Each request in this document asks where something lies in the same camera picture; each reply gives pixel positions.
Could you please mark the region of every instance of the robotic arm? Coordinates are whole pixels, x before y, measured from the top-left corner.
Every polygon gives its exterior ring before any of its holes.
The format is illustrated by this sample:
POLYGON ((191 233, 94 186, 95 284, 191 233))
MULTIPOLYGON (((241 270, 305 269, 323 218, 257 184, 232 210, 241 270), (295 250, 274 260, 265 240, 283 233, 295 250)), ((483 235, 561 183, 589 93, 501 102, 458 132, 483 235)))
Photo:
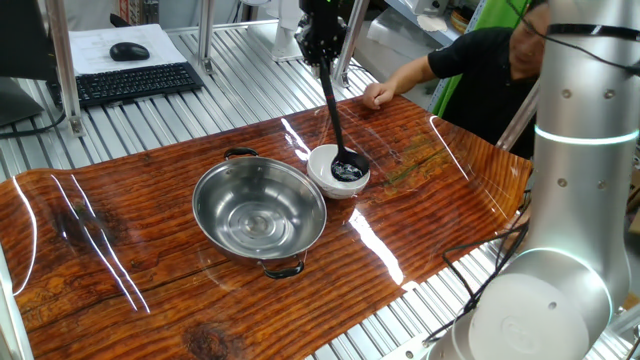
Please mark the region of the robotic arm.
MULTIPOLYGON (((296 39, 315 68, 342 49, 339 1, 300 0, 296 39)), ((548 36, 564 44, 546 45, 527 248, 473 312, 423 344, 423 359, 580 360, 628 294, 623 218, 640 119, 630 65, 640 59, 640 3, 550 5, 548 36)))
POLYGON ((333 63, 342 50, 347 25, 338 16, 342 0, 300 0, 304 17, 296 40, 307 64, 318 69, 322 62, 333 63))

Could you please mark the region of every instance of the man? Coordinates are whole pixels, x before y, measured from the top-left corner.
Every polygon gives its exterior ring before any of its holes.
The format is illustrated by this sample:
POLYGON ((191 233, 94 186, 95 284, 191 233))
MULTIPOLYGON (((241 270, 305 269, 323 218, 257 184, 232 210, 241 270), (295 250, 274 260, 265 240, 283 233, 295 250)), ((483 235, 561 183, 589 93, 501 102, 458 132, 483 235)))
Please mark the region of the man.
MULTIPOLYGON (((363 102, 372 109, 404 94, 418 83, 463 74, 443 118, 496 144, 535 84, 542 68, 544 39, 550 23, 547 0, 533 0, 515 30, 473 31, 451 46, 398 69, 383 84, 371 84, 363 102)), ((511 152, 533 155, 534 123, 527 126, 511 152)))

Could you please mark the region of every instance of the black ladle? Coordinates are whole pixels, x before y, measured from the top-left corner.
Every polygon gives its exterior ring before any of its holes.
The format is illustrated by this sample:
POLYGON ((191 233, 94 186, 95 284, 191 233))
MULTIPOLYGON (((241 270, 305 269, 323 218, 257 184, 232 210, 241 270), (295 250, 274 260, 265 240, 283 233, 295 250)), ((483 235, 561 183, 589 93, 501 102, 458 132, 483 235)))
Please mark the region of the black ladle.
POLYGON ((320 61, 320 81, 324 96, 327 98, 327 106, 329 107, 329 115, 333 124, 333 131, 336 134, 336 142, 338 143, 338 155, 331 162, 331 174, 338 181, 353 182, 360 180, 369 172, 369 161, 355 152, 348 151, 344 147, 342 141, 342 128, 340 127, 340 119, 338 118, 338 108, 336 99, 333 97, 333 88, 331 87, 331 78, 329 75, 329 60, 320 61))

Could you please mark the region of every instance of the pot rim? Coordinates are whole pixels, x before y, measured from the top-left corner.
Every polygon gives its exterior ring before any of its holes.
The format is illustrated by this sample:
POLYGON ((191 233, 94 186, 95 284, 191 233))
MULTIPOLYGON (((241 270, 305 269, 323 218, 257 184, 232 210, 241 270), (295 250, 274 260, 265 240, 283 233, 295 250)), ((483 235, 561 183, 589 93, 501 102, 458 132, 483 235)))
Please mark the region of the pot rim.
POLYGON ((234 159, 224 160, 224 161, 216 164, 215 166, 213 166, 209 170, 207 170, 200 177, 200 179, 198 180, 198 182, 196 183, 196 185, 195 185, 195 187, 193 189, 193 195, 191 197, 191 209, 193 211, 193 217, 196 219, 196 222, 198 223, 198 227, 200 227, 200 230, 205 234, 205 236, 207 238, 209 238, 210 241, 213 242, 214 245, 221 247, 222 249, 234 254, 235 256, 239 256, 239 257, 245 258, 245 259, 252 259, 252 260, 265 260, 265 261, 267 261, 267 260, 282 260, 282 259, 288 259, 288 258, 290 258, 292 256, 297 255, 297 254, 301 254, 301 253, 309 250, 309 248, 311 248, 318 241, 318 239, 320 239, 320 237, 322 236, 322 233, 324 232, 324 229, 325 229, 325 227, 327 225, 327 205, 326 205, 326 203, 324 201, 324 197, 322 196, 322 192, 320 192, 320 189, 318 188, 318 186, 308 176, 306 176, 304 173, 302 173, 300 170, 294 168, 293 166, 291 166, 289 164, 286 164, 286 163, 284 163, 282 161, 279 161, 279 160, 266 158, 266 157, 262 157, 262 156, 243 157, 243 158, 234 158, 234 159), (202 189, 202 187, 206 183, 205 180, 212 173, 215 173, 215 172, 219 171, 220 168, 224 168, 225 166, 233 165, 235 163, 252 161, 252 159, 261 159, 262 161, 266 161, 267 163, 264 166, 273 166, 273 165, 275 165, 275 167, 282 168, 282 170, 284 170, 285 172, 288 172, 290 175, 294 176, 300 182, 305 184, 307 186, 307 188, 309 188, 311 190, 311 192, 313 193, 314 197, 316 198, 317 201, 319 201, 319 203, 321 205, 320 208, 322 210, 323 221, 322 221, 322 227, 320 228, 320 231, 318 232, 318 235, 306 247, 299 249, 296 253, 291 253, 291 254, 278 256, 278 257, 266 257, 266 258, 246 256, 246 255, 243 255, 243 254, 238 254, 237 252, 233 251, 232 249, 222 245, 211 234, 209 234, 209 232, 205 230, 204 226, 202 225, 202 223, 200 221, 200 218, 199 218, 198 213, 196 211, 196 201, 197 201, 196 195, 198 195, 200 193, 200 189, 202 189))

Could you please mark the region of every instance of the keyboard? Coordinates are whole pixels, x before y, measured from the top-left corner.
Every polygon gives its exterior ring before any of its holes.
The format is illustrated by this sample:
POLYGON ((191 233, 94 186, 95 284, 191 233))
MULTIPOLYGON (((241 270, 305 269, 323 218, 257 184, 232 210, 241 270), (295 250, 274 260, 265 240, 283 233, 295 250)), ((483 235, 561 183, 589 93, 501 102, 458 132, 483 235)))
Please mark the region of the keyboard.
MULTIPOLYGON (((202 79, 189 63, 149 66, 76 76, 80 106, 130 104, 136 98, 199 89, 202 79)), ((53 102, 62 108, 57 82, 47 82, 53 102)))

